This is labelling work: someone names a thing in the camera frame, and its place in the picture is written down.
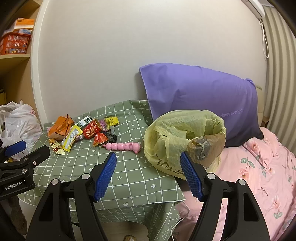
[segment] red logo on plastic bag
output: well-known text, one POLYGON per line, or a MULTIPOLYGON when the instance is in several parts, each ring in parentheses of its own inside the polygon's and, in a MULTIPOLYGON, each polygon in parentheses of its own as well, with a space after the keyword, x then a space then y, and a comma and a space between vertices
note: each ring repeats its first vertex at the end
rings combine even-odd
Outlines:
POLYGON ((30 114, 36 116, 36 113, 35 113, 35 111, 33 109, 30 111, 30 114))

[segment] striped curtain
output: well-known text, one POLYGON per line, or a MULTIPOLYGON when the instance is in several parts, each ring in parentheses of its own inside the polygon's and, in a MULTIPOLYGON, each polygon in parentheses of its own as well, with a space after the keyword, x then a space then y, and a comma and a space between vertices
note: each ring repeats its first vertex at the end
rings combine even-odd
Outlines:
POLYGON ((273 7, 264 7, 269 48, 264 116, 267 128, 296 154, 296 39, 273 7))

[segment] air conditioner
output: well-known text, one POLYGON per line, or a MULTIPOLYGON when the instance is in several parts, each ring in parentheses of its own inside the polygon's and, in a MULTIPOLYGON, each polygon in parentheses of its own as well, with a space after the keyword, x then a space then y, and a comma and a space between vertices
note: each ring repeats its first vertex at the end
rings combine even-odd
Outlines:
POLYGON ((252 11, 252 13, 258 18, 265 17, 264 8, 258 0, 241 0, 252 11))

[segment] white plastic bag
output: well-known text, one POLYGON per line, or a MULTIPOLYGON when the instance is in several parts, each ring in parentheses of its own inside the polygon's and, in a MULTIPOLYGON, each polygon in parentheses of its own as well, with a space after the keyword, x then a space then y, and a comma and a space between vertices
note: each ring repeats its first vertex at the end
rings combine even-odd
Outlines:
POLYGON ((0 138, 3 147, 12 145, 21 140, 26 142, 26 150, 13 156, 20 160, 29 154, 34 143, 42 134, 40 123, 35 116, 35 111, 28 104, 10 102, 0 106, 0 125, 5 125, 4 131, 0 128, 0 138))

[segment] green checkered tablecloth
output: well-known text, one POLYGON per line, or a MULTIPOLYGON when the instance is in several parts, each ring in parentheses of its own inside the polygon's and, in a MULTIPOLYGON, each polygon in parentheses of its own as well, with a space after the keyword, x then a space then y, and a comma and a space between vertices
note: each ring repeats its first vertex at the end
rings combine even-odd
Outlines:
MULTIPOLYGON (((86 116, 97 118, 117 116, 120 124, 115 126, 117 143, 140 142, 141 151, 115 151, 117 165, 106 194, 95 208, 101 222, 134 221, 148 229, 150 241, 166 241, 179 214, 175 202, 184 196, 173 176, 155 169, 144 155, 144 133, 152 123, 147 101, 128 100, 85 113, 74 118, 75 123, 86 116)), ((42 145, 49 146, 47 128, 35 143, 33 150, 42 145)), ((24 202, 37 206, 49 182, 59 178, 62 182, 76 180, 83 173, 89 173, 96 164, 103 163, 109 151, 92 147, 94 139, 84 139, 74 143, 71 152, 56 155, 51 147, 51 155, 35 168, 33 190, 19 195, 24 202)), ((73 222, 77 222, 75 201, 69 200, 73 222)))

